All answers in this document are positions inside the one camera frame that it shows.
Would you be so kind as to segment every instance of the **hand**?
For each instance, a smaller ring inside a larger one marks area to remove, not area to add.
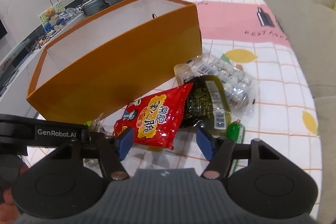
[[[23,164],[20,169],[20,175],[26,170],[28,170],[28,166]],[[20,213],[14,204],[12,187],[3,192],[3,199],[5,202],[0,204],[0,224],[11,224],[20,216]]]

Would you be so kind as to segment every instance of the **television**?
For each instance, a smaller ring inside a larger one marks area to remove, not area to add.
[[[0,39],[3,38],[7,34],[6,28],[2,24],[0,20]]]

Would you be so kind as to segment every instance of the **dark green food package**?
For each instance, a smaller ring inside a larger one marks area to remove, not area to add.
[[[193,83],[185,102],[181,127],[202,127],[213,136],[226,136],[231,123],[231,113],[222,82],[214,75],[191,79]]]

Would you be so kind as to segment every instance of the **checkered tablecloth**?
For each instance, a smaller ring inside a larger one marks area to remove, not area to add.
[[[260,138],[314,178],[319,196],[311,215],[316,218],[322,186],[322,152],[314,100],[286,36],[278,27],[270,31],[260,29],[257,20],[256,25],[250,22],[256,15],[256,7],[262,7],[274,19],[272,12],[263,0],[187,1],[198,4],[203,51],[209,51],[219,58],[226,54],[259,80],[254,109],[242,120],[246,127],[244,143]],[[173,78],[145,95],[175,86],[177,83]],[[124,110],[122,108],[103,120],[107,131],[113,131],[115,121]],[[131,176],[138,168],[194,168],[200,175],[208,165],[196,144],[193,128],[180,130],[176,134],[174,148],[171,151],[135,144],[123,165]],[[50,151],[46,148],[29,148],[25,161],[32,165]],[[245,166],[247,160],[240,160],[238,168]]]

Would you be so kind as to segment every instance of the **gray pot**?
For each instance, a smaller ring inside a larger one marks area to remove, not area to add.
[[[87,16],[92,16],[99,12],[99,7],[104,5],[105,2],[103,0],[89,0],[83,4],[83,12]]]

